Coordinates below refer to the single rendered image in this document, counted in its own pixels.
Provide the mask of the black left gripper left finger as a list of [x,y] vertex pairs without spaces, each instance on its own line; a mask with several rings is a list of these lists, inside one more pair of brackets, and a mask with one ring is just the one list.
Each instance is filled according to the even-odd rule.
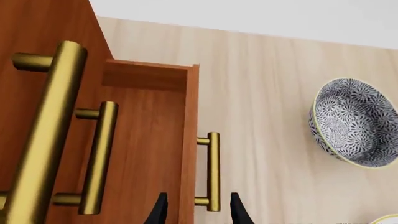
[[161,192],[144,224],[165,224],[168,210],[168,199],[165,192]]

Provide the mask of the blue patterned bowl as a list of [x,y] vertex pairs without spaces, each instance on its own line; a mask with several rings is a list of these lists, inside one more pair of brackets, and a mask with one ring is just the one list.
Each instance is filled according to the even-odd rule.
[[370,169],[398,160],[398,111],[365,82],[337,78],[323,85],[308,123],[316,143],[338,160]]

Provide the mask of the wooden cabinet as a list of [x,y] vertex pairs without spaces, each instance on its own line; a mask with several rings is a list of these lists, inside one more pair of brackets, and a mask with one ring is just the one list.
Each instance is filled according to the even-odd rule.
[[[53,56],[58,44],[72,41],[87,52],[52,197],[80,194],[86,175],[95,120],[77,119],[75,110],[98,110],[95,96],[104,63],[112,57],[89,0],[0,0],[0,210],[16,176],[47,79],[45,72],[17,70],[16,53]],[[73,224],[78,207],[53,205],[43,224]]]

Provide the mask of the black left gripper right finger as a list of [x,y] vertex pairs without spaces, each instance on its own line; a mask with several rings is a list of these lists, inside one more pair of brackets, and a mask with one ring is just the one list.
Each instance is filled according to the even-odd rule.
[[254,224],[237,192],[231,193],[230,210],[233,224]]

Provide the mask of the open wooden drawer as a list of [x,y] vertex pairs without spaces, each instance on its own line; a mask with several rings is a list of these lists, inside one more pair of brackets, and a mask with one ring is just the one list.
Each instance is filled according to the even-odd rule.
[[99,100],[118,119],[99,215],[73,224],[143,224],[160,193],[166,224],[193,224],[199,66],[109,59]]

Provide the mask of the white plate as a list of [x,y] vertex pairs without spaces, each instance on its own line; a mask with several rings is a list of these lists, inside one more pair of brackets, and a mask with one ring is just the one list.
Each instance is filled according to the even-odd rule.
[[398,224],[398,214],[390,214],[377,218],[369,224]]

